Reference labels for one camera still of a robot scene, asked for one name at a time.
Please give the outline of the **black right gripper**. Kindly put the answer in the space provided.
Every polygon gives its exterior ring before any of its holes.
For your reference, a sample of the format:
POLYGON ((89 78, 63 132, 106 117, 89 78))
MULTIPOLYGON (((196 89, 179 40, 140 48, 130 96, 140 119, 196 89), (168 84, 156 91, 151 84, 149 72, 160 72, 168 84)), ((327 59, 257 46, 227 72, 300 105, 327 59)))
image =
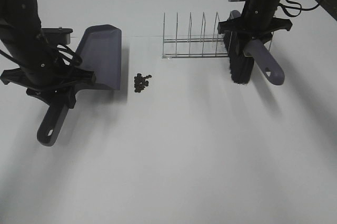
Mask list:
POLYGON ((242 33, 232 34, 231 51, 240 55, 250 37, 261 37, 268 32, 289 31, 292 22, 289 19, 274 16, 280 0, 248 0, 244 2, 242 12, 231 11, 228 20, 218 23, 218 31, 236 30, 242 33))

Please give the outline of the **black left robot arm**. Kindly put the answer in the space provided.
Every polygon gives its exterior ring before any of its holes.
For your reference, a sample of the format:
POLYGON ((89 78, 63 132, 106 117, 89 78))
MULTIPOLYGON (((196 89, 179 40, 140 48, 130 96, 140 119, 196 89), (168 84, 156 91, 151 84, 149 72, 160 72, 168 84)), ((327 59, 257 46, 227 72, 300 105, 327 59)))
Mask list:
POLYGON ((76 85, 93 84, 95 74, 81 70, 82 58, 68 46, 72 30, 42 28, 37 0, 1 0, 1 55, 15 63, 4 70, 1 81, 23 86, 27 94, 51 105, 72 109, 76 85))

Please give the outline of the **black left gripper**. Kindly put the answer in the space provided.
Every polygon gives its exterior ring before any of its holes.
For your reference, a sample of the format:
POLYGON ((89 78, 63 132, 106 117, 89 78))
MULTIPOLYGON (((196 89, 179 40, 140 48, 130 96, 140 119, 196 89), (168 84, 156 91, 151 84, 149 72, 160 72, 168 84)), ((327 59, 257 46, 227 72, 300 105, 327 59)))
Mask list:
MULTIPOLYGON (((54 90, 77 84, 93 85, 95 73, 80 69, 82 58, 67 45, 50 44, 42 33, 29 37, 13 28, 1 28, 1 41, 9 53, 1 55, 18 65, 4 70, 1 81, 7 85, 15 83, 29 88, 26 94, 44 103, 51 103, 54 90)), ((76 104, 74 88, 64 93, 64 103, 69 109, 76 104)))

